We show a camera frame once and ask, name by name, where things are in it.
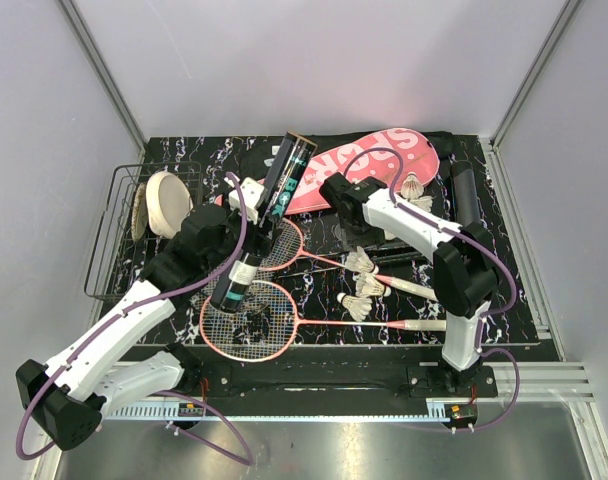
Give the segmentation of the black teal shuttlecock tube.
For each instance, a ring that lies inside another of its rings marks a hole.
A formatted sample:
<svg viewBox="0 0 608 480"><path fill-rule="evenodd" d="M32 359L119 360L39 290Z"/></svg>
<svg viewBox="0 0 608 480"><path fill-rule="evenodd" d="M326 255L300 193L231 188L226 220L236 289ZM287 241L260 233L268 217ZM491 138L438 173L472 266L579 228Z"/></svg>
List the black teal shuttlecock tube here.
<svg viewBox="0 0 608 480"><path fill-rule="evenodd" d="M210 304L219 311L239 310L262 261L269 256L277 227L295 196L317 145L298 134L287 133L262 182L245 179L242 193L229 201L246 206L247 230L241 251L219 277Z"/></svg>

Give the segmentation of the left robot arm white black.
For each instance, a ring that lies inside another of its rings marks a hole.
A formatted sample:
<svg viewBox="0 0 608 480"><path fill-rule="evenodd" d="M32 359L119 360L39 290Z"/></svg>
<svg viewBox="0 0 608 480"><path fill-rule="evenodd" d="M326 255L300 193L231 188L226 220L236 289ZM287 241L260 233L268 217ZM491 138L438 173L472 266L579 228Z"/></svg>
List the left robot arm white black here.
<svg viewBox="0 0 608 480"><path fill-rule="evenodd" d="M85 442L114 411L150 395L187 396L201 386L201 361L175 342L115 375L114 364L149 330L187 304L196 291L240 264L244 248L260 258L273 247L282 216L258 219L250 208L205 204L148 261L124 297L67 349L41 364L25 361L16 381L25 414L63 451Z"/></svg>

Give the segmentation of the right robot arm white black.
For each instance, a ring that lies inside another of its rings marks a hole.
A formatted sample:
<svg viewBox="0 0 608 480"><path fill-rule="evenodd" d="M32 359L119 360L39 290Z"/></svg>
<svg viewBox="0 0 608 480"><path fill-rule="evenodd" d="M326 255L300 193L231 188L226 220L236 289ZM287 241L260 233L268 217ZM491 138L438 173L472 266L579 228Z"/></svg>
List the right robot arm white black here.
<svg viewBox="0 0 608 480"><path fill-rule="evenodd" d="M431 262L432 288L446 311L438 384L447 395L464 394L481 362L479 322L500 283L499 268L488 250L490 233L478 222L462 226L440 219L373 177L351 183L335 173L319 192L346 233L391 233Z"/></svg>

